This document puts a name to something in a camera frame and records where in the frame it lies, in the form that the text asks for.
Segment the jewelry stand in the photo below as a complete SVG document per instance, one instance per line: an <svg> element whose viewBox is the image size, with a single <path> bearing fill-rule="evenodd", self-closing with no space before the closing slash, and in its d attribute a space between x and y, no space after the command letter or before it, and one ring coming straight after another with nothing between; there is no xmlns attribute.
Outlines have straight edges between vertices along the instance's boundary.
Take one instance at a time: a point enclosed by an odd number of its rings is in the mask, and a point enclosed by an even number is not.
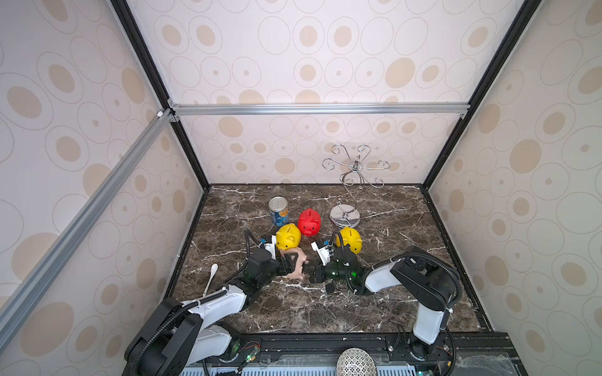
<svg viewBox="0 0 602 376"><path fill-rule="evenodd" d="M353 159L349 156L349 152L347 152L347 148L345 148L341 144L333 145L332 153L338 155L341 153L341 149L345 150L345 154L347 154L347 158L350 161L348 164L341 163L332 158L326 158L322 161L322 167L324 167L325 169L327 169L329 171L332 171L335 169L335 165L333 164L333 162L336 164L339 164L341 166L345 166L349 169L349 171L342 173L341 177L340 177L341 183L343 184L343 187L345 188L347 193L339 196L338 204L334 208L332 208L332 210L330 210L330 220L341 229L346 226L354 228L359 224L361 216L360 216L359 210L358 210L358 201L355 199L355 197L353 196L351 191L349 191L349 187L353 186L355 183L351 177L348 177L348 175L350 173L356 173L358 175L358 178L359 178L358 189L359 190L363 190L364 184L366 184L366 183L370 184L371 186L373 186L375 188L382 188L385 185L385 183L382 181L381 178L376 177L376 178L374 178L374 183L371 183L368 181L368 179L366 179L364 177L364 175L362 174L361 171L362 170L386 170L386 169L390 168L390 165L389 165L389 162L378 161L377 162L378 166L382 166L382 167L364 167L364 165L362 165L362 163L364 162L364 160L370 154L370 151L371 151L370 146L368 146L368 145L360 145L358 147L359 154ZM345 197L346 195L349 195L353 199L354 205L349 205L349 204L343 203L343 197Z"/></svg>

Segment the metal strainer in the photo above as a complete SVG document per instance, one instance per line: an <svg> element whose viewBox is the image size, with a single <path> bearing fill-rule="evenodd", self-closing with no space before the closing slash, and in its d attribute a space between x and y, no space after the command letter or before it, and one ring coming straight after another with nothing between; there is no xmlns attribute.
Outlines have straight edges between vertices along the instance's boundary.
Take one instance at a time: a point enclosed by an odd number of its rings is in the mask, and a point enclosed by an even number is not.
<svg viewBox="0 0 602 376"><path fill-rule="evenodd" d="M339 356L337 376L376 376L376 365L369 353L350 348Z"/></svg>

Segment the dark marble surface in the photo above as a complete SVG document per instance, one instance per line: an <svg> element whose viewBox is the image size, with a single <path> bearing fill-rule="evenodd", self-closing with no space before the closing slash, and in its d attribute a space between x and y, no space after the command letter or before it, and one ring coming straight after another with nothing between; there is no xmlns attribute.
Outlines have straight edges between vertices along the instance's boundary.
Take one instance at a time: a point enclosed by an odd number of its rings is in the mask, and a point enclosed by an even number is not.
<svg viewBox="0 0 602 376"><path fill-rule="evenodd" d="M341 185L218 185L211 188L188 256L177 282L174 297L189 300L200 297L209 279L211 264L219 270L209 288L216 289L244 262L243 230L259 237L275 232L267 203L274 196L289 202L291 221L313 208L322 216L320 238L335 229L330 209L345 193ZM355 191L362 220L357 227L364 240L358 254L364 266L375 264L417 245L448 264L451 259L441 235L427 209L420 190L412 186L370 186ZM319 261L310 244L314 238L302 237L299 245L310 261ZM264 287L248 309L225 321L243 333L258 332L392 332L397 324L411 331L416 318L416 299L401 286L371 296L351 292L329 295L324 284L275 278ZM479 323L466 294L454 307L449 320L452 331L479 331Z"/></svg>

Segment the vent grille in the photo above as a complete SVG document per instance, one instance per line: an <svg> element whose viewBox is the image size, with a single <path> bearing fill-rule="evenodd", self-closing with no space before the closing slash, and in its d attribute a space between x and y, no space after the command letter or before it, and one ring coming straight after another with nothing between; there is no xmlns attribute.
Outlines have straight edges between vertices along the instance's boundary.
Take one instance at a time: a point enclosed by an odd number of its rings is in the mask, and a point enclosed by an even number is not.
<svg viewBox="0 0 602 376"><path fill-rule="evenodd" d="M249 367L244 369L241 376L337 376L335 366L307 366L298 367L277 367L272 366L266 369L256 369ZM413 366L376 366L378 376L417 376ZM233 371L232 367L212 368L209 376L215 376L217 373ZM187 367L184 368L180 376L205 376L202 368Z"/></svg>

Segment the patterned wallpaper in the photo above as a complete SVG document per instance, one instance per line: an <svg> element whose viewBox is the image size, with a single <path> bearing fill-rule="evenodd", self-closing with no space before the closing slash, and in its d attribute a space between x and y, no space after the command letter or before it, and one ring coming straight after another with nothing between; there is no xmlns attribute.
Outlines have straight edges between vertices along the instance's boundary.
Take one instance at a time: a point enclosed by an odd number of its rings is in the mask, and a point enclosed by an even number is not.
<svg viewBox="0 0 602 376"><path fill-rule="evenodd" d="M431 195L531 376L602 374L602 1L536 15Z"/></svg>
<svg viewBox="0 0 602 376"><path fill-rule="evenodd" d="M102 0L0 3L0 306L157 111Z"/></svg>
<svg viewBox="0 0 602 376"><path fill-rule="evenodd" d="M167 126L0 356L1 376L121 375L201 188Z"/></svg>
<svg viewBox="0 0 602 376"><path fill-rule="evenodd" d="M522 0L130 0L176 103L460 102Z"/></svg>
<svg viewBox="0 0 602 376"><path fill-rule="evenodd" d="M325 170L333 158L349 163L357 148L371 148L363 165L391 164L385 171L363 170L385 183L422 183L459 114L183 116L182 122L210 183L337 183L347 167Z"/></svg>

